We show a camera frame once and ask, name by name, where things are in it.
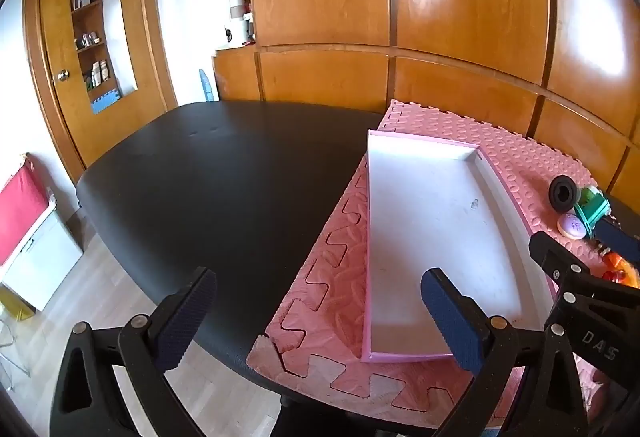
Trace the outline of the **pink white shallow box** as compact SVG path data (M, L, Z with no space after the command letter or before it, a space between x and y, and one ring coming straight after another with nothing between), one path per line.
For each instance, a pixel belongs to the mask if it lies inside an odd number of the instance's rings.
M529 256L532 231L476 144L368 134L367 299L361 359L416 362L449 348L424 305L424 272L442 269L488 315L540 330L553 305Z

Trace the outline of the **teal green stand toy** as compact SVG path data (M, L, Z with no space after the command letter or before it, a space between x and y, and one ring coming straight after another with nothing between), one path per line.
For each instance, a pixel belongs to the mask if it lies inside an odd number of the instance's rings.
M581 197L574 206L574 212L585 226L587 237L592 238L598 221L611 212L611 204L602 194L591 194Z

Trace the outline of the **orange cube block toy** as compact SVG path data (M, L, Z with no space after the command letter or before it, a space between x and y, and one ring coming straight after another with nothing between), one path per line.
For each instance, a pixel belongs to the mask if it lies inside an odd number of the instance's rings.
M606 267L602 275L603 280L623 284L634 289L640 287L638 270L622 256L609 251L602 256L602 261Z

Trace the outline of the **wooden door with knob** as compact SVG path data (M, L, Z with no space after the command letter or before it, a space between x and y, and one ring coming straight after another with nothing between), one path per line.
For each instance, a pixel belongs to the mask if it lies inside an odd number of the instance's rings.
M73 181L177 105L157 0L23 0L40 110Z

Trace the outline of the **blue foam piece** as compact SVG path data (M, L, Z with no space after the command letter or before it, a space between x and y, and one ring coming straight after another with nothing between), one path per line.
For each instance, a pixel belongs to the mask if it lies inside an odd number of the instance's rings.
M216 98L214 96L214 90L207 74L202 68L200 68L198 70L198 75L200 75L200 81L203 88L205 100L207 102L214 102Z

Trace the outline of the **purple oval perforated case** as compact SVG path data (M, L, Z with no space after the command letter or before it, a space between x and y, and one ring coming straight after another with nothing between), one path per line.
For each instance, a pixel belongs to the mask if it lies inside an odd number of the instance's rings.
M556 222L556 227L558 227L558 231L563 237L574 241L584 239L588 235L582 220L572 212L566 212L561 215Z

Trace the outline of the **green white plug-in device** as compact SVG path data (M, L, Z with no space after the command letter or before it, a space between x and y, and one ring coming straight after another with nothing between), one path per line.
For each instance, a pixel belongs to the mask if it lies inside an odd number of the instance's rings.
M601 195L602 192L596 186L584 186L580 191L580 198L585 201L591 200L596 195Z

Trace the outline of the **pink foam puzzle mat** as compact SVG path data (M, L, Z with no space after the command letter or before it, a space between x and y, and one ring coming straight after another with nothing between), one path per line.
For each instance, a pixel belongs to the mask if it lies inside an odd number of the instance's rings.
M579 160L471 117L393 101L385 131L480 145L518 204L526 227L552 230L544 188L557 175L581 186L594 179ZM246 359L251 369L331 407L374 419L431 428L442 423L469 384L450 358L419 363L360 359L368 231L367 165L359 164L292 287Z

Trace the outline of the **red white storage bin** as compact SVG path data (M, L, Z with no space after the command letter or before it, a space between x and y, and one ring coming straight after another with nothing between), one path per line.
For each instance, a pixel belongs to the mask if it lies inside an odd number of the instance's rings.
M1 284L42 311L81 256L53 192L17 157L1 186Z

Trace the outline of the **black filter cup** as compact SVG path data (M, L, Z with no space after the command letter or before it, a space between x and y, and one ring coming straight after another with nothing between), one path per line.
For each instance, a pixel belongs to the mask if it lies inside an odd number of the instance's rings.
M578 203L580 190L576 182L567 175L554 177L548 188L551 208L558 214L569 212Z

